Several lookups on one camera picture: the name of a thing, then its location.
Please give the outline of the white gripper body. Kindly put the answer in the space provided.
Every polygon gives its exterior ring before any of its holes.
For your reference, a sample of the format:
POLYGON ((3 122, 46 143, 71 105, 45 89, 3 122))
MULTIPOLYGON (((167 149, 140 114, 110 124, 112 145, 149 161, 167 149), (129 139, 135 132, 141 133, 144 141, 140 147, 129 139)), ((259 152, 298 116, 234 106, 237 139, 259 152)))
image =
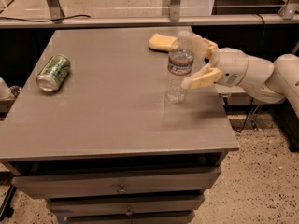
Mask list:
POLYGON ((238 85, 248 68, 248 56, 239 49, 223 48, 213 52, 210 63, 221 70, 218 84, 233 87, 238 85))

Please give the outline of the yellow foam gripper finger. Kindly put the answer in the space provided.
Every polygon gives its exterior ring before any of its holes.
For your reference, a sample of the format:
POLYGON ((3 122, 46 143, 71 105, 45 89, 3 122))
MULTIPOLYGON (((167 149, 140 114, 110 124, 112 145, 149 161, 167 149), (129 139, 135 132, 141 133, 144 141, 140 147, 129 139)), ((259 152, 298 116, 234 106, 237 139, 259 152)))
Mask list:
POLYGON ((186 90, 204 88, 213 85, 222 78, 222 71, 217 67, 212 67, 210 63, 204 65, 198 72, 186 77, 181 87, 186 90))
POLYGON ((210 59, 212 54, 219 49, 217 43, 203 38, 200 35, 194 35, 192 37, 192 45, 194 54, 199 59, 210 59))

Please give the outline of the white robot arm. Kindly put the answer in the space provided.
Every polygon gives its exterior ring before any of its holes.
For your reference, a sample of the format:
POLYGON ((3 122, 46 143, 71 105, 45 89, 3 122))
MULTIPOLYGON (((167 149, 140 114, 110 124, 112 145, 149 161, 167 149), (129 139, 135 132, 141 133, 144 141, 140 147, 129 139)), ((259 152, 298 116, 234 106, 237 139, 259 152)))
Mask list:
POLYGON ((191 35, 194 54, 208 59, 198 72, 186 77, 183 89, 209 87, 217 83, 241 87, 246 94, 273 104, 286 98, 299 117, 299 58, 284 54, 273 62, 250 56, 239 49, 222 48, 200 35, 191 35))

